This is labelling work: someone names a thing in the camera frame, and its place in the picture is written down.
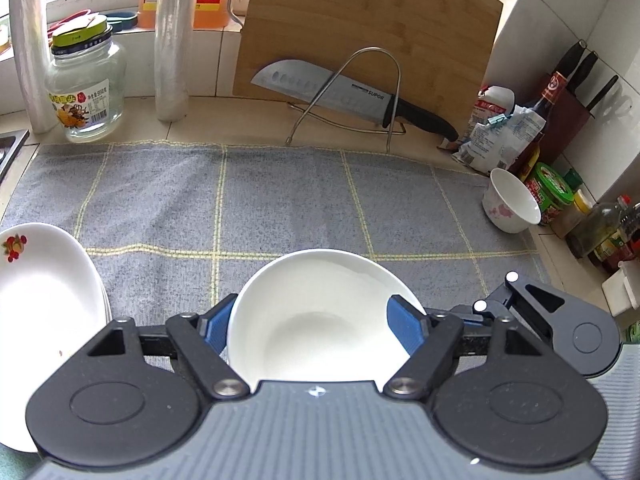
jar with yellow lid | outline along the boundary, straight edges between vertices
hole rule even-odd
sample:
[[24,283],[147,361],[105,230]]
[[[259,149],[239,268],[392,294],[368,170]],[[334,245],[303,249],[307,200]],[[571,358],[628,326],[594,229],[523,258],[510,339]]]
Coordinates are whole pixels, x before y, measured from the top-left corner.
[[122,116],[127,60],[111,31],[105,16],[89,14],[53,33],[44,84],[71,142],[105,137]]
[[574,192],[574,202],[565,207],[551,222],[551,229],[560,238],[567,236],[593,209],[593,202],[578,189]]

stack of plates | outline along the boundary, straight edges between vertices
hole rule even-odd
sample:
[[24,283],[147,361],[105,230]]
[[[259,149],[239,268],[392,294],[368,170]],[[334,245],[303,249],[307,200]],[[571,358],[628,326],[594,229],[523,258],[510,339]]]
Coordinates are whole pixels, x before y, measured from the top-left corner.
[[39,223],[0,233],[0,443],[36,451],[31,394],[110,320],[98,271],[70,234]]

gray ribbed panel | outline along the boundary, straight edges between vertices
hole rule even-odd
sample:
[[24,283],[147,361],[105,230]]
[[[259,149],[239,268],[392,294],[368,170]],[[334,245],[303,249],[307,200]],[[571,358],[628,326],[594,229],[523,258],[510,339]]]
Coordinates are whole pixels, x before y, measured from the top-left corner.
[[590,379],[609,421],[593,463],[610,480],[640,479],[640,345],[624,344],[613,367]]
[[381,396],[373,383],[263,383],[220,402],[181,448],[128,471],[87,473],[47,462],[33,480],[602,480],[590,465],[518,475],[471,464],[420,404]]

placemat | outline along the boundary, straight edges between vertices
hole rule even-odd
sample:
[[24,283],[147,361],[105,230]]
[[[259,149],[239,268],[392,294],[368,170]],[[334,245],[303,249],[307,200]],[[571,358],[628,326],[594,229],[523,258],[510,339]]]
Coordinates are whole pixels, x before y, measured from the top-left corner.
[[[269,261],[306,248],[362,254],[423,306],[449,309],[484,298],[509,270],[548,282],[529,233],[505,234],[485,216],[487,184],[377,153],[59,144],[39,148],[0,230],[38,221],[71,233],[114,317],[138,325],[205,312]],[[0,449],[0,479],[20,478],[19,462],[2,476],[3,460],[15,457]]]

knife block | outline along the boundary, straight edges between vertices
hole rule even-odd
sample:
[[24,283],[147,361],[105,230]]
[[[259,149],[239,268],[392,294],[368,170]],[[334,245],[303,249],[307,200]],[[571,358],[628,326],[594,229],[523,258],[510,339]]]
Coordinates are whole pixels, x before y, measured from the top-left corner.
[[[538,81],[531,101],[538,98],[545,89],[551,76],[545,74]],[[591,114],[582,106],[575,95],[562,90],[558,101],[549,115],[549,126],[545,135],[540,139],[540,162],[552,164],[574,139],[578,132],[589,120]]]

